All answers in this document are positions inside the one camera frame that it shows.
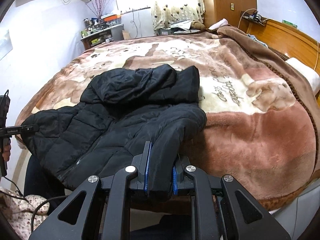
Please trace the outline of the person left hand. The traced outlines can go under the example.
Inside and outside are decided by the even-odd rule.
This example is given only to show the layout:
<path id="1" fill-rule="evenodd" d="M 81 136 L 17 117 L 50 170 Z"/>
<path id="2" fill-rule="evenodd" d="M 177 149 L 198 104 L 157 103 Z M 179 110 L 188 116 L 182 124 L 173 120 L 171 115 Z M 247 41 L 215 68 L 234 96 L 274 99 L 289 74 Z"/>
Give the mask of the person left hand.
<path id="1" fill-rule="evenodd" d="M 10 160 L 10 155 L 11 155 L 10 151 L 11 151 L 11 140 L 10 138 L 5 138 L 3 140 L 3 150 L 1 150 L 1 154 L 4 161 Z"/>

